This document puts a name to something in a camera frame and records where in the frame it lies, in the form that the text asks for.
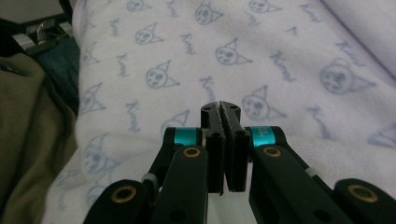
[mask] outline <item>cartoon cat face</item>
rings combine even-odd
[[[82,56],[82,64],[89,64],[92,59],[92,53],[86,51],[85,54]]]
[[[202,25],[207,25],[212,21],[213,12],[209,6],[201,5],[195,11],[195,19]]]
[[[266,0],[251,0],[248,5],[252,11],[257,13],[266,12],[270,7]]]
[[[151,88],[157,89],[165,85],[167,74],[159,68],[152,68],[148,70],[146,81]]]
[[[106,167],[106,157],[96,148],[87,148],[84,157],[85,169],[91,174],[96,174]]]
[[[143,1],[142,0],[131,0],[128,2],[128,10],[130,11],[138,11],[140,9],[142,9],[143,7]]]
[[[170,127],[184,127],[189,113],[190,111],[186,110],[164,122],[163,126],[161,127],[161,133],[164,134],[166,129]]]
[[[256,95],[247,96],[242,104],[247,116],[251,119],[262,120],[267,118],[269,106],[261,97]]]
[[[54,180],[53,184],[56,187],[60,187],[64,181],[70,177],[78,174],[78,170],[62,171]]]
[[[152,33],[150,30],[140,30],[136,33],[136,36],[134,37],[136,42],[140,45],[145,45],[148,44],[154,37],[154,33]]]
[[[238,53],[234,49],[222,47],[216,50],[218,61],[224,65],[231,65],[238,60]]]
[[[353,73],[341,64],[332,64],[320,73],[323,86],[334,94],[343,94],[349,91],[353,80]]]
[[[87,204],[93,205],[105,189],[106,187],[97,184],[91,188],[87,194]]]
[[[91,108],[93,108],[93,105],[95,103],[95,95],[93,92],[86,91],[82,96],[79,101],[79,112],[80,113],[86,113],[88,112]]]

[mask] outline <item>black plastic part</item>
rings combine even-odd
[[[189,150],[198,155],[191,156]],[[206,223],[207,167],[208,155],[203,147],[178,148],[150,223]]]
[[[355,223],[396,223],[396,201],[365,181],[340,180],[335,184],[333,197]]]
[[[221,127],[219,105],[211,103],[201,108],[201,128],[207,129],[205,148],[209,154],[209,193],[224,191],[224,143],[225,134]]]
[[[23,48],[0,23],[0,57],[10,57],[17,53],[25,53]]]
[[[157,176],[160,187],[163,185],[163,181],[165,180],[165,176],[175,152],[175,130],[176,128],[167,128],[165,130],[163,135],[163,145],[148,171],[149,173]]]
[[[301,159],[301,157],[289,146],[287,140],[286,140],[286,135],[283,133],[282,129],[277,127],[277,126],[271,126],[271,129],[274,132],[275,139],[276,139],[276,145],[282,146],[284,149],[286,149],[289,154],[297,160],[297,162],[300,163],[300,165],[303,167],[303,169],[307,169],[309,166]]]
[[[202,146],[203,136],[202,128],[197,128],[197,146]]]
[[[134,197],[129,188],[135,190]],[[114,201],[114,197],[125,199],[123,203]],[[131,224],[148,223],[149,205],[147,191],[142,183],[133,180],[121,180],[105,189],[93,204],[84,224]]]
[[[72,24],[73,20],[73,8],[69,0],[59,0],[59,5],[61,5],[64,10],[64,14],[67,16],[67,21]]]
[[[243,192],[247,185],[250,132],[239,123],[239,106],[220,102],[220,116],[227,137],[224,170],[228,189],[232,192]]]
[[[352,223],[287,149],[261,146],[253,157],[249,202],[258,223]]]

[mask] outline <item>screw hole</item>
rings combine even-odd
[[[186,218],[186,214],[182,210],[175,210],[170,214],[169,218],[173,222],[181,222]]]
[[[350,185],[347,187],[349,193],[355,198],[360,199],[367,203],[376,203],[378,196],[372,190],[361,185]]]
[[[116,189],[111,195],[114,203],[127,203],[136,195],[136,189],[133,186],[123,186]]]
[[[280,157],[282,154],[280,150],[275,147],[266,147],[263,153],[269,157]]]
[[[331,222],[332,221],[332,216],[324,210],[315,210],[314,216],[319,219],[322,222]]]
[[[188,158],[194,158],[201,154],[201,151],[196,147],[188,147],[183,150],[183,155]]]

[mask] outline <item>kuromi print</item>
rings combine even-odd
[[[238,39],[235,38],[232,42],[216,50],[216,57],[219,63],[224,65],[252,63],[250,59],[245,58],[236,51],[237,40]]]
[[[282,9],[269,4],[268,0],[250,0],[248,6],[256,13],[274,12]]]
[[[140,132],[140,128],[139,128],[139,124],[138,124],[138,118],[137,118],[137,111],[139,109],[139,102],[138,101],[134,101],[133,103],[130,104],[126,104],[125,105],[128,110],[128,116],[129,116],[129,121],[130,121],[130,128],[128,129],[128,131],[131,131],[132,133],[139,133]]]
[[[180,114],[175,115],[171,119],[167,120],[163,123],[161,127],[162,135],[165,133],[166,128],[169,127],[185,127],[187,122],[187,117],[189,116],[190,111],[186,110]]]
[[[242,106],[247,116],[252,120],[285,118],[285,114],[268,105],[266,98],[267,86],[246,96],[242,101]]]
[[[90,188],[87,192],[87,205],[92,206],[96,200],[99,198],[99,196],[103,193],[103,191],[106,189],[107,185],[101,185],[98,182],[95,183],[95,185]]]
[[[142,11],[151,8],[146,5],[144,0],[130,0],[127,4],[127,8],[130,12]]]
[[[109,158],[103,151],[103,142],[107,134],[94,137],[84,149],[85,171],[90,175],[103,174],[115,166],[118,162]]]
[[[117,36],[120,35],[119,25],[120,25],[120,20],[119,19],[116,19],[116,20],[110,22],[111,36],[117,37]]]
[[[91,11],[90,14],[89,14],[89,16],[86,18],[86,23],[84,24],[84,30],[88,30],[88,29],[91,29],[91,28],[95,28],[95,27],[96,27],[96,24],[93,24],[93,23],[91,22],[91,15],[92,15],[93,13],[94,13],[94,12]]]
[[[359,58],[356,56],[353,47],[347,41],[335,44],[335,46],[337,46],[341,51],[343,51],[345,55],[349,58],[349,60],[352,61],[353,64],[359,67],[365,66],[365,64],[362,63],[359,60]]]
[[[332,136],[330,135],[329,131],[327,130],[326,125],[323,123],[323,118],[322,118],[323,115],[321,113],[320,107],[318,107],[318,106],[309,107],[306,110],[312,114],[312,118],[318,123],[322,137],[324,139],[332,139]]]
[[[151,68],[146,73],[146,81],[148,86],[152,89],[159,89],[161,87],[178,86],[180,83],[174,81],[168,76],[169,63],[162,63],[155,68]]]
[[[154,34],[156,25],[157,23],[154,23],[150,26],[145,27],[142,30],[139,30],[134,36],[136,43],[138,43],[139,45],[146,45],[163,41],[163,39],[159,38]]]
[[[270,56],[273,60],[274,64],[279,68],[279,70],[283,74],[283,80],[288,82],[293,82],[296,79],[291,76],[289,69],[285,66],[284,62],[286,61],[285,58],[282,57],[282,51],[278,50],[276,54]]]
[[[96,42],[93,42],[88,48],[82,53],[81,67],[85,67],[92,63],[99,63],[100,61],[93,57],[92,52],[96,46]]]
[[[208,103],[212,103],[216,101],[216,95],[215,95],[215,91],[214,91],[214,86],[215,83],[213,81],[212,77],[203,77],[199,79],[201,84],[202,84],[202,88],[205,89],[206,93],[207,93],[207,97],[208,97]]]
[[[301,5],[300,8],[306,12],[313,22],[322,22],[322,19],[318,16],[318,13],[311,7],[310,4]]]
[[[102,83],[99,83],[95,86],[90,87],[82,94],[81,100],[79,101],[79,113],[81,115],[95,110],[106,109],[106,107],[99,103],[99,101],[96,99],[96,94],[101,86]]]
[[[216,21],[222,16],[221,13],[212,10],[210,0],[204,0],[195,11],[195,19],[201,25],[208,25],[210,22]]]
[[[379,147],[396,148],[396,122],[379,130],[377,133],[373,133],[369,137],[368,143]]]
[[[297,27],[293,26],[286,32],[288,32],[290,35],[297,35]]]
[[[196,54],[193,46],[192,46],[192,35],[190,33],[186,34],[186,35],[181,35],[180,36],[183,40],[183,43],[186,46],[186,54],[190,54],[190,55],[194,55]]]
[[[62,194],[60,194],[59,195],[59,198],[58,198],[58,209],[60,210],[60,211],[64,211],[66,208],[67,208],[67,205],[66,204],[64,204],[64,195],[65,195],[66,193],[64,192],[64,193],[62,193]]]
[[[69,170],[69,171],[62,171],[54,180],[54,186],[60,187],[64,184],[64,181],[74,175],[77,175],[79,170]]]
[[[252,14],[246,12],[246,11],[245,11],[245,14],[248,17],[248,25],[249,26],[258,26],[258,25],[261,24],[261,22],[258,21],[257,18],[254,15],[252,15]]]
[[[171,13],[171,17],[177,18],[178,14],[177,14],[177,10],[176,10],[176,2],[175,2],[175,0],[171,0],[171,1],[167,2],[166,5],[168,6],[168,9],[169,9],[169,11]]]
[[[124,53],[120,56],[117,56],[117,62],[119,63],[119,66],[120,66],[119,77],[128,77],[129,76],[126,71],[127,61],[128,61],[128,54]]]
[[[333,94],[364,91],[376,84],[358,77],[350,68],[349,62],[335,59],[330,65],[320,71],[320,81]]]

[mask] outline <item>bed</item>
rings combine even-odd
[[[110,184],[140,180],[166,127],[227,101],[275,125],[327,185],[396,197],[396,4],[389,0],[78,0],[78,149],[43,223],[81,223]],[[255,223],[246,193],[210,195],[208,223]]]

